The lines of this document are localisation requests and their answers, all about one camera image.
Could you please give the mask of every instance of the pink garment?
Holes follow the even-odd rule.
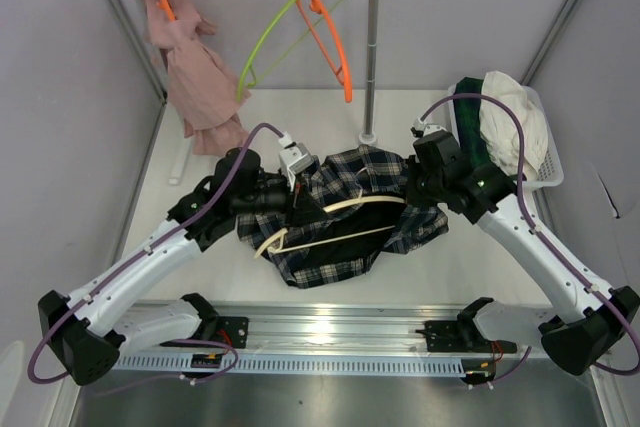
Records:
[[[238,77],[198,35],[213,35],[216,27],[205,20],[190,0],[169,0],[176,20],[169,22],[158,0],[145,0],[149,39],[167,51],[167,100],[184,119],[185,137],[194,136],[194,154],[223,156],[241,146],[248,133],[237,111],[249,97],[236,101]]]

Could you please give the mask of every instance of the white table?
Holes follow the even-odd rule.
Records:
[[[240,117],[247,130],[267,121],[288,131],[294,140],[303,142],[323,160],[328,154],[357,146],[363,95],[362,91],[355,91],[353,102],[348,105],[337,90],[256,90],[242,107]],[[378,91],[378,147],[410,155],[414,139],[409,129],[414,119],[444,95],[444,91]],[[449,124],[446,107],[436,112],[433,121]],[[182,183],[168,184],[181,136],[180,119],[169,107],[144,179],[125,252],[138,245],[178,199],[213,172],[217,158],[192,155]],[[260,133],[251,148],[262,156],[267,171],[278,168],[280,147],[271,133]],[[534,209],[530,195],[528,199]],[[502,246],[464,217],[447,214],[450,232],[425,247],[406,256],[383,253],[366,275],[306,290],[288,287],[267,260],[253,260],[254,251],[233,232],[199,259],[165,278],[145,299],[172,300],[199,292],[214,302],[245,303],[451,306],[469,304],[481,296],[517,305],[549,303]]]

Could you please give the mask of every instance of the garment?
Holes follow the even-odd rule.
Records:
[[[456,94],[479,94],[482,79],[465,77],[456,84]],[[480,99],[456,99],[453,101],[460,149],[469,156],[471,165],[479,167],[491,162],[487,144],[480,136]]]
[[[407,166],[397,154],[360,146],[328,156],[300,176],[309,195],[322,207],[360,195],[404,197]],[[349,233],[394,225],[392,230],[319,247],[283,253],[265,251],[284,281],[298,288],[339,282],[368,272],[381,251],[406,254],[448,231],[446,215],[437,207],[419,209],[405,204],[370,203],[329,214],[329,219],[291,227],[283,246],[293,247]],[[284,226],[284,215],[238,218],[238,237],[257,249]]]
[[[166,51],[169,87],[167,100],[184,119],[185,137],[194,137],[195,154],[222,156],[244,143],[236,101],[238,78],[198,35],[213,35],[215,26],[204,19],[190,0],[169,0],[176,15],[170,22],[158,0],[145,0],[149,38]]]
[[[527,99],[526,90],[502,72],[485,75],[482,93],[500,100],[518,117],[524,131],[524,174],[535,180],[549,143],[544,114]],[[520,145],[516,126],[506,112],[486,100],[480,104],[480,134],[493,163],[508,175],[516,174]]]

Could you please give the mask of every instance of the white cloth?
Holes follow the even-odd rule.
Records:
[[[484,77],[482,93],[509,107],[524,131],[524,175],[536,180],[547,155],[549,138],[544,114],[527,99],[524,88],[507,74],[494,71]],[[506,174],[518,172],[518,131],[509,115],[500,107],[483,100],[480,103],[480,135],[487,143],[489,157]]]

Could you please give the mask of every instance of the gray floor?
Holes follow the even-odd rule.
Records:
[[[549,361],[529,361],[493,391],[469,392],[458,379],[237,374],[196,387],[159,380],[126,392],[92,397],[142,377],[140,373],[113,372],[83,389],[73,425],[605,425],[591,379],[572,377]]]

